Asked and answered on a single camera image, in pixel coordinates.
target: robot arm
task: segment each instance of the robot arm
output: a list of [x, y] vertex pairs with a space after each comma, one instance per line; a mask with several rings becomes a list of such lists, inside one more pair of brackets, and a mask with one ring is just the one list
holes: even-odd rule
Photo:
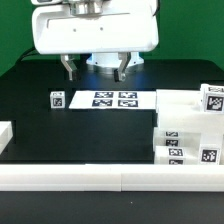
[[32, 26], [41, 54], [60, 54], [72, 80], [72, 54], [118, 53], [118, 81], [125, 78], [130, 52], [158, 44], [158, 0], [32, 0]]

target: white block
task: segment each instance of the white block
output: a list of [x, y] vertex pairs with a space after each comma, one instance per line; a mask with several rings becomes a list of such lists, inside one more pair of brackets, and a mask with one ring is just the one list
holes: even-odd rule
[[219, 165], [223, 145], [223, 134], [202, 134], [198, 163], [203, 165]]
[[194, 165], [197, 161], [198, 149], [166, 146], [157, 146], [155, 149], [155, 165]]
[[[172, 133], [175, 130], [169, 129], [168, 133]], [[199, 133], [187, 133], [187, 132], [177, 132], [177, 137], [166, 136], [167, 130], [160, 130], [154, 128], [153, 135], [153, 151], [156, 146], [178, 146], [178, 147], [190, 147], [190, 148], [199, 148], [200, 136]]]
[[198, 105], [200, 102], [200, 91], [158, 89], [156, 94], [157, 113], [162, 105]]
[[0, 165], [0, 191], [121, 191], [120, 170], [113, 165]]
[[224, 87], [204, 84], [201, 87], [202, 111], [224, 113]]
[[163, 106], [158, 114], [158, 127], [192, 133], [224, 133], [224, 116], [200, 111], [200, 107]]
[[64, 91], [54, 91], [50, 95], [51, 108], [65, 108], [65, 92]]
[[9, 141], [13, 136], [12, 133], [12, 124], [10, 121], [1, 121], [0, 122], [0, 154], [5, 149]]
[[224, 191], [224, 166], [126, 165], [122, 191]]

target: white cube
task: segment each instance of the white cube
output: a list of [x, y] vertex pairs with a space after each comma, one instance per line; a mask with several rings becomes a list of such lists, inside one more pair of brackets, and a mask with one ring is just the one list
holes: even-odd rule
[[50, 95], [51, 108], [65, 108], [65, 92], [55, 91]]
[[157, 146], [154, 164], [193, 165], [197, 164], [198, 150], [188, 147]]
[[223, 147], [223, 134], [201, 134], [198, 163], [219, 165]]
[[202, 111], [224, 113], [224, 87], [203, 84], [201, 88]]

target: black and white pattern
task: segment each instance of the black and white pattern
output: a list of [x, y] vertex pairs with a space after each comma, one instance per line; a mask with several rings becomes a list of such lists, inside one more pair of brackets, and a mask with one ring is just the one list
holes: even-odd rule
[[207, 110], [208, 111], [222, 111], [223, 97], [208, 96]]
[[52, 92], [52, 96], [63, 96], [62, 92]]
[[178, 137], [178, 136], [179, 136], [178, 132], [170, 132], [170, 131], [166, 132], [166, 137]]
[[53, 98], [53, 106], [61, 107], [62, 106], [62, 98]]
[[179, 146], [179, 140], [166, 139], [165, 141], [166, 141], [165, 142], [166, 146], [174, 146], [174, 147], [178, 147]]
[[138, 94], [137, 92], [119, 92], [118, 97], [126, 99], [137, 99]]
[[93, 100], [93, 107], [111, 107], [113, 100]]
[[218, 150], [215, 149], [203, 149], [201, 162], [216, 163]]
[[169, 164], [170, 165], [183, 165], [184, 161], [181, 159], [170, 159]]
[[118, 100], [118, 107], [138, 107], [137, 100]]
[[208, 87], [209, 92], [223, 93], [224, 89], [222, 87]]
[[113, 98], [113, 92], [96, 92], [94, 98]]
[[183, 149], [180, 148], [169, 148], [169, 155], [170, 156], [183, 156]]

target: cube face marker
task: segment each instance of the cube face marker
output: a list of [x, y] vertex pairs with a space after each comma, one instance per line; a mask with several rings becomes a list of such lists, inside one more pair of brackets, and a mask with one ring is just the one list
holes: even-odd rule
[[51, 109], [65, 108], [65, 92], [55, 91], [50, 95]]
[[221, 149], [201, 147], [199, 150], [199, 164], [219, 165]]
[[202, 110], [204, 112], [224, 114], [224, 88], [204, 85], [202, 91]]

